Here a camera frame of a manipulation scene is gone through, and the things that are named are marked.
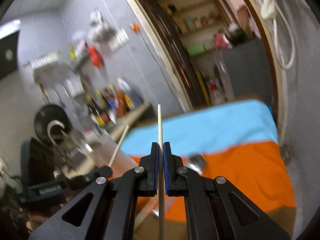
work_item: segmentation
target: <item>red bag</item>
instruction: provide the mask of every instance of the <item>red bag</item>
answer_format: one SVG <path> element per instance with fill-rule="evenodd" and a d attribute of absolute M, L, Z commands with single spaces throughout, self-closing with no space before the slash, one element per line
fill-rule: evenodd
<path fill-rule="evenodd" d="M 102 60 L 101 55 L 97 51 L 97 49 L 94 46 L 92 46 L 92 47 L 87 48 L 87 51 L 90 54 L 90 60 L 91 60 L 92 65 L 96 66 L 97 68 L 101 68 L 103 60 Z"/>

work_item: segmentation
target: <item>door frame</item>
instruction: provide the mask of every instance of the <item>door frame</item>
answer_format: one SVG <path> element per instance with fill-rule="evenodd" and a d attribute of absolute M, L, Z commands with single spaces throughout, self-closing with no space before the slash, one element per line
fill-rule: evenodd
<path fill-rule="evenodd" d="M 184 88 L 183 81 L 180 78 L 179 74 L 175 69 L 174 62 L 170 57 L 169 52 L 167 51 L 159 32 L 155 28 L 155 24 L 149 18 L 148 14 L 146 13 L 145 9 L 143 8 L 142 0 L 127 0 L 129 6 L 131 7 L 134 14 L 140 21 L 143 29 L 145 30 L 148 38 L 153 45 L 154 49 L 158 53 L 161 61 L 163 62 L 164 68 L 172 82 L 174 92 L 178 95 L 180 108 L 182 112 L 190 112 L 193 111 L 193 106 L 191 104 L 190 98 L 187 94 L 187 91 Z"/>

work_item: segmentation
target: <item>bottle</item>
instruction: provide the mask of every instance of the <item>bottle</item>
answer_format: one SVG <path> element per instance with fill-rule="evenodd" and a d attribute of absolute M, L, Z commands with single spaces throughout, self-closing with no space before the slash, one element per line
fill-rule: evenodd
<path fill-rule="evenodd" d="M 221 95 L 214 79 L 211 79 L 209 81 L 209 86 L 210 86 L 210 92 L 211 92 L 211 101 L 214 103 L 214 105 L 222 104 L 224 99 L 223 99 L 223 96 Z"/>
<path fill-rule="evenodd" d="M 107 113 L 98 106 L 98 104 L 93 100 L 92 96 L 87 95 L 88 101 L 92 106 L 93 113 L 101 127 L 105 126 L 109 122 L 109 117 Z"/>
<path fill-rule="evenodd" d="M 202 25 L 202 26 L 206 26 L 206 25 L 207 25 L 207 20 L 206 20 L 206 18 L 205 18 L 204 16 L 202 16 L 202 17 L 200 18 L 200 22 L 201 22 L 201 25 Z"/>
<path fill-rule="evenodd" d="M 106 95 L 106 97 L 108 98 L 108 103 L 110 105 L 110 109 L 115 110 L 116 109 L 116 98 L 114 96 L 114 94 L 112 94 L 109 89 L 105 88 L 104 89 L 104 93 Z"/>
<path fill-rule="evenodd" d="M 113 86 L 113 84 L 109 84 L 108 87 L 109 87 L 110 93 L 113 94 L 113 96 L 115 96 L 116 91 L 115 91 L 115 87 Z"/>
<path fill-rule="evenodd" d="M 197 17 L 193 18 L 193 23 L 195 24 L 195 26 L 199 29 L 202 27 L 200 20 Z"/>
<path fill-rule="evenodd" d="M 103 108 L 105 110 L 109 110 L 110 109 L 110 104 L 108 103 L 108 100 L 106 99 L 106 97 L 103 95 L 103 93 L 101 92 L 101 90 L 97 90 L 97 94 L 99 96 L 99 100 L 100 103 L 102 104 Z"/>
<path fill-rule="evenodd" d="M 90 102 L 87 102 L 87 103 L 86 103 L 86 107 L 87 107 L 87 110 L 88 110 L 88 113 L 89 113 L 89 116 L 90 116 L 91 120 L 92 120 L 95 124 L 97 124 L 98 126 L 100 126 L 100 125 L 101 125 L 101 122 L 99 122 L 99 121 L 100 121 L 100 118 L 97 118 L 98 115 L 97 115 L 97 114 L 94 114 L 93 107 L 92 107 L 91 103 L 90 103 Z"/>
<path fill-rule="evenodd" d="M 116 115 L 119 117 L 124 117 L 127 113 L 127 103 L 124 98 L 124 92 L 118 89 L 116 94 Z"/>
<path fill-rule="evenodd" d="M 126 81 L 122 78 L 117 78 L 120 89 L 124 92 L 124 98 L 127 102 L 129 109 L 134 109 L 142 105 L 142 101 L 137 92 L 134 91 Z"/>

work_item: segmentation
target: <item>wall outlet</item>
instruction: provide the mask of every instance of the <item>wall outlet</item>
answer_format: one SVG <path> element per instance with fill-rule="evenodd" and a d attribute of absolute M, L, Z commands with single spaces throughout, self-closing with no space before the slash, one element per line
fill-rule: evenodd
<path fill-rule="evenodd" d="M 7 164 L 5 164 L 3 158 L 0 158 L 0 173 L 4 173 L 8 169 Z"/>

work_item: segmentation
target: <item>gray wall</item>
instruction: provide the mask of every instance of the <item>gray wall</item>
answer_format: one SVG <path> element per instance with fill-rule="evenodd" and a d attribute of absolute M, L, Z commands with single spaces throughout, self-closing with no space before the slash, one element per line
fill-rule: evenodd
<path fill-rule="evenodd" d="M 9 174 L 20 173 L 20 145 L 36 136 L 34 116 L 43 105 L 41 93 L 33 83 L 31 72 L 22 67 L 44 53 L 69 49 L 68 38 L 58 10 L 19 17 L 19 70 L 0 81 L 0 157 L 6 161 Z M 14 181 L 7 182 L 17 186 Z"/>
<path fill-rule="evenodd" d="M 290 24 L 297 51 L 295 63 L 285 72 L 288 86 L 285 144 L 292 157 L 287 171 L 297 205 L 295 239 L 320 205 L 320 24 L 304 0 L 278 0 L 278 5 Z M 288 37 L 280 21 L 278 27 L 287 62 Z"/>
<path fill-rule="evenodd" d="M 157 104 L 161 104 L 163 114 L 179 113 L 178 103 L 170 92 L 161 69 L 149 54 L 140 36 L 130 29 L 130 23 L 139 20 L 126 0 L 66 0 L 60 12 L 69 39 L 73 40 L 77 33 L 88 33 L 89 15 L 96 8 L 116 31 L 125 29 L 130 42 L 115 53 L 111 52 L 106 42 L 96 44 L 105 67 L 97 69 L 90 63 L 83 67 L 94 88 L 106 87 L 108 83 L 117 84 L 116 78 L 124 77 L 144 100 L 152 103 L 153 109 L 156 109 Z M 141 34 L 162 66 L 144 30 Z"/>

